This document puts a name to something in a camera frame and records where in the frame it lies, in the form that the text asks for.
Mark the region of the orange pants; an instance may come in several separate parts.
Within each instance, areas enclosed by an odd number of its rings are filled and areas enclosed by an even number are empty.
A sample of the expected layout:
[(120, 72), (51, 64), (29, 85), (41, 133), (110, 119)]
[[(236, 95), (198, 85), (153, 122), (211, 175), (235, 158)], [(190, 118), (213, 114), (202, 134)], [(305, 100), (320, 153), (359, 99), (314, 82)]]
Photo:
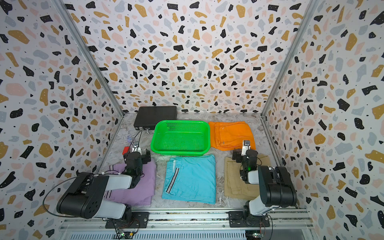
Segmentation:
[(243, 141), (251, 143), (251, 149), (256, 149), (254, 135), (246, 122), (209, 122), (211, 147), (221, 151), (241, 149)]

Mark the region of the beige pants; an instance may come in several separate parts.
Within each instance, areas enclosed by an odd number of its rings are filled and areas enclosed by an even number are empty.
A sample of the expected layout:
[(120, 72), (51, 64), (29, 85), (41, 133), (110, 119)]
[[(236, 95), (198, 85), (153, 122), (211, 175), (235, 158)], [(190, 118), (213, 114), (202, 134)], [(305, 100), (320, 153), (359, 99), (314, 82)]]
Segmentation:
[(224, 194), (226, 197), (251, 201), (260, 195), (258, 185), (246, 184), (240, 175), (241, 163), (236, 163), (232, 158), (225, 157), (225, 183)]

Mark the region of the purple pants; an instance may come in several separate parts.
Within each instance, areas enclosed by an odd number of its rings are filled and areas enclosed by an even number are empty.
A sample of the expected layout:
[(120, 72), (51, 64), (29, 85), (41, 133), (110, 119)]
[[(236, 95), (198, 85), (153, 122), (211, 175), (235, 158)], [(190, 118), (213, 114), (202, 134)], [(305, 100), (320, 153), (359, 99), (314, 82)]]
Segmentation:
[(143, 165), (144, 176), (133, 189), (107, 191), (104, 199), (116, 203), (136, 207), (150, 206), (155, 195), (156, 163), (148, 162)]

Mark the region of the turquoise pants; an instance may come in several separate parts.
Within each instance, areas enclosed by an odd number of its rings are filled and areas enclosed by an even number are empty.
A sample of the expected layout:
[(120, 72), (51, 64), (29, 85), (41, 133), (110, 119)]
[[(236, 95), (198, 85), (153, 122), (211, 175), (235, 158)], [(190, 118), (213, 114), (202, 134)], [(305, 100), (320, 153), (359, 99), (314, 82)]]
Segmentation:
[(167, 162), (162, 198), (214, 205), (216, 187), (214, 155), (174, 157)]

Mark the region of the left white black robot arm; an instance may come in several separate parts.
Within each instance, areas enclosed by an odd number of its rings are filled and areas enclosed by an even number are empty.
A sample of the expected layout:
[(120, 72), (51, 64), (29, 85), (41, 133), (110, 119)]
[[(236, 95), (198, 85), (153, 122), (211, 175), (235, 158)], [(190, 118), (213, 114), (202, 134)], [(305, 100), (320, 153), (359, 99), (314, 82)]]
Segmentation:
[(124, 154), (126, 166), (122, 173), (80, 173), (57, 204), (57, 212), (83, 219), (104, 218), (129, 223), (131, 206), (104, 199), (107, 191), (133, 189), (143, 175), (143, 165), (151, 161), (149, 150)]

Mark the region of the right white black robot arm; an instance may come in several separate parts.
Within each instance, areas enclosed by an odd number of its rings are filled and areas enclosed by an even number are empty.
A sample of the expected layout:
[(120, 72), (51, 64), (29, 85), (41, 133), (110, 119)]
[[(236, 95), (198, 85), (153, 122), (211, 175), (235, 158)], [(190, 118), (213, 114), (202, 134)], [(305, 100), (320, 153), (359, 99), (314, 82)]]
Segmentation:
[(259, 165), (258, 152), (251, 149), (234, 150), (233, 160), (242, 164), (241, 179), (246, 184), (258, 185), (260, 195), (246, 202), (242, 211), (229, 212), (231, 228), (269, 227), (268, 212), (297, 204), (297, 193), (287, 168)]

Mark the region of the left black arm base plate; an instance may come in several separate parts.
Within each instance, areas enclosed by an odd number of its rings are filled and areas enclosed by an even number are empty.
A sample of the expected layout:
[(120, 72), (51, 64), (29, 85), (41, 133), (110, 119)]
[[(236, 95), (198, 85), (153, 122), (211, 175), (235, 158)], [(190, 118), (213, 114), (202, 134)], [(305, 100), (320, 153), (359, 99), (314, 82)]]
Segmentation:
[(122, 219), (108, 219), (106, 229), (145, 229), (148, 224), (149, 212), (132, 212), (123, 216)]

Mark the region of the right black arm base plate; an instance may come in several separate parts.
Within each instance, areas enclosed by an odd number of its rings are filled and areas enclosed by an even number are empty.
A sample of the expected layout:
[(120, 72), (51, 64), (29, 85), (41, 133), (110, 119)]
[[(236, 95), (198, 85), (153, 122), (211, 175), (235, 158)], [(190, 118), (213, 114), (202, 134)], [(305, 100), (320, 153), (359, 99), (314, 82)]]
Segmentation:
[(269, 218), (267, 216), (246, 216), (242, 211), (230, 211), (228, 212), (228, 216), (231, 228), (270, 227)]

